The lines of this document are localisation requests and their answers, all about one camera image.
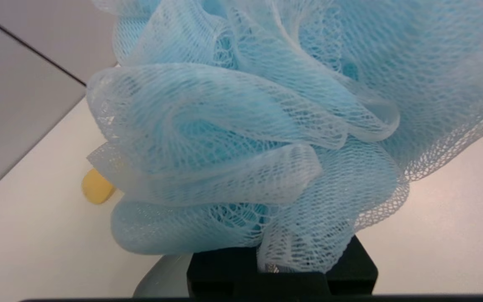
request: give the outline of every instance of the white table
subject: white table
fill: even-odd
[[[111,238],[121,193],[99,206],[82,196],[86,156],[103,142],[81,101],[0,181],[0,302],[128,297],[159,260]],[[483,138],[359,238],[380,272],[376,293],[483,292]]]

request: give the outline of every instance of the yellow object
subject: yellow object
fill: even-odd
[[[113,195],[115,187],[96,169],[92,169],[83,177],[81,190],[88,201],[99,205],[105,203]]]

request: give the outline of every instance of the gray wall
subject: gray wall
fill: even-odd
[[[80,100],[96,71],[113,66],[113,17],[88,0],[0,0],[0,179]]]
[[[0,25],[83,82],[115,64],[114,21],[90,0],[0,0]]]

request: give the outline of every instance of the black stand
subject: black stand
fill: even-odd
[[[357,237],[339,262],[323,273],[258,273],[256,248],[193,255],[187,285],[193,298],[325,297],[372,294],[377,268]]]

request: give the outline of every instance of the blue mesh netting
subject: blue mesh netting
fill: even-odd
[[[483,136],[483,0],[93,0],[120,68],[88,158],[132,252],[327,271]]]

